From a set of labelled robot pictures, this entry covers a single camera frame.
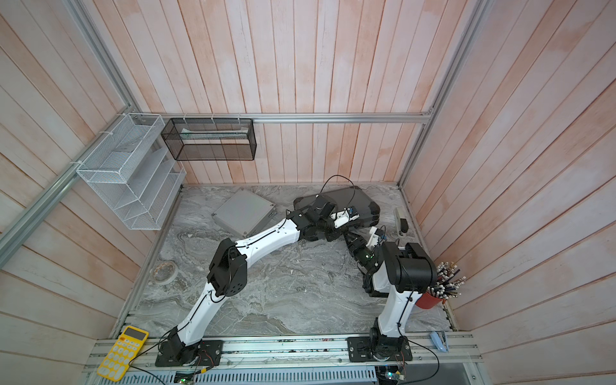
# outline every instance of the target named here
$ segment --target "yellow calculator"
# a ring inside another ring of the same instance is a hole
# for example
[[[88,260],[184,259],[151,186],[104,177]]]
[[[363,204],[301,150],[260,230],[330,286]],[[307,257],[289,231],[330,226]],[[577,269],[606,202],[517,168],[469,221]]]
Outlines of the yellow calculator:
[[[145,330],[127,326],[111,347],[109,354],[100,364],[96,373],[114,382],[121,380],[128,369],[129,362],[139,353],[148,338],[148,334]]]

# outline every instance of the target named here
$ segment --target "white wire mesh basket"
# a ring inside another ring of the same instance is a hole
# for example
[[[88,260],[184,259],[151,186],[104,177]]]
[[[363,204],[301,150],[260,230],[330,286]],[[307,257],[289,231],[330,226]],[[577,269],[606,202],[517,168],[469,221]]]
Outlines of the white wire mesh basket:
[[[167,148],[151,151],[164,127],[160,115],[128,114],[77,172],[133,230],[159,230],[186,172]]]

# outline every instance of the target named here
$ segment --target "marble floor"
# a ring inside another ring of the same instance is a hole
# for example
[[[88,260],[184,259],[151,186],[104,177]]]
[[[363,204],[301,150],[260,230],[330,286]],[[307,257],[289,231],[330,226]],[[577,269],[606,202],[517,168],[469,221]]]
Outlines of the marble floor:
[[[329,185],[333,190],[336,185]],[[126,323],[161,336],[177,325],[197,301],[209,263],[219,242],[236,239],[220,228],[212,213],[238,189],[247,188],[276,204],[268,225],[284,218],[296,197],[318,193],[317,185],[258,185],[187,187],[158,259],[173,261],[177,277],[166,285],[154,283],[144,289]],[[381,207],[379,225],[396,240],[394,209],[403,207],[394,185],[363,185],[362,189]],[[367,229],[358,231],[367,235]],[[416,241],[410,230],[400,242]],[[248,270],[248,284],[228,300],[206,330],[208,336],[263,334],[365,333],[385,305],[385,298],[371,298],[362,289],[362,274],[342,238],[327,242],[304,240],[282,247]],[[431,310],[415,307],[407,331],[449,330],[441,306]]]

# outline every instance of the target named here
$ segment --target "black mesh basket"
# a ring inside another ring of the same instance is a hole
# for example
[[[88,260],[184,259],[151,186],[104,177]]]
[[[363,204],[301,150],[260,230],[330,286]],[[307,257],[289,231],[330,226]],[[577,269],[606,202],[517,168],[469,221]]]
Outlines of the black mesh basket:
[[[251,119],[171,118],[161,134],[175,160],[254,160]]]

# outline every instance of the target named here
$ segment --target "red pen holder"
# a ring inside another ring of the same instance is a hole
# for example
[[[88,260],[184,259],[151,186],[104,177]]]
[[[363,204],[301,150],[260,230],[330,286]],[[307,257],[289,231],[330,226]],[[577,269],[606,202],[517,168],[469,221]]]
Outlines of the red pen holder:
[[[445,303],[444,299],[432,297],[428,293],[423,293],[421,297],[415,302],[415,306],[419,306],[422,309],[432,309],[439,302]]]

